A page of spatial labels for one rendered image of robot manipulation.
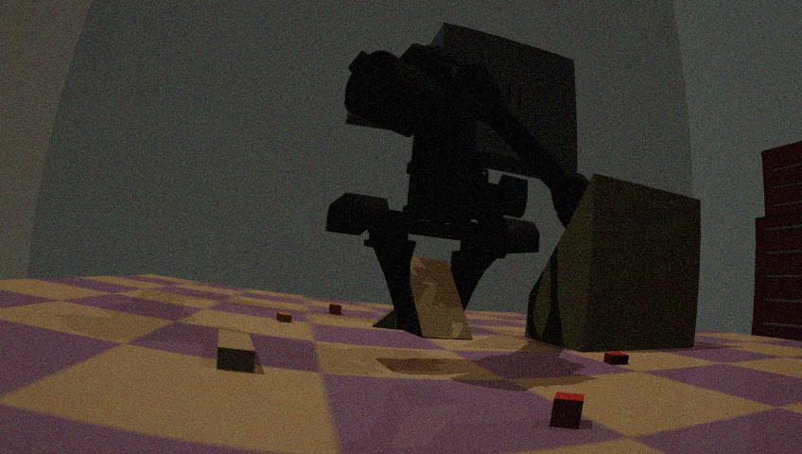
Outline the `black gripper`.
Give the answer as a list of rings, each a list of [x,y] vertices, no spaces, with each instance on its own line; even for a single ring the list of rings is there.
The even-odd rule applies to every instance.
[[[505,258],[507,253],[539,253],[540,234],[532,221],[503,218],[500,227],[482,226],[471,218],[445,216],[433,206],[434,199],[425,198],[434,172],[436,180],[441,171],[465,177],[472,176],[473,170],[481,171],[481,160],[475,159],[475,154],[470,147],[452,142],[413,146],[407,167],[408,203],[403,212],[390,210],[385,198],[349,192],[329,204],[325,231],[359,236],[368,230],[364,246],[375,250],[398,323],[407,323],[410,308],[410,261],[416,241],[408,240],[409,234],[461,241],[460,250],[452,252],[450,270],[463,310],[497,258]]]

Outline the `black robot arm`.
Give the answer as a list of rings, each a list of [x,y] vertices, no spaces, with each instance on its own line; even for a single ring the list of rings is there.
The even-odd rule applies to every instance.
[[[454,64],[461,67],[455,75]],[[412,44],[401,58],[385,50],[361,51],[348,67],[347,111],[406,137],[414,134],[414,146],[452,142],[476,152],[477,120],[488,123],[550,189],[557,218],[567,228],[589,180],[565,169],[505,105],[494,75],[480,61],[438,44]],[[466,177],[441,171],[436,180],[434,172],[425,198],[434,199],[445,216],[500,227],[503,215],[525,214],[528,180],[501,175],[498,184],[489,183],[485,168]]]

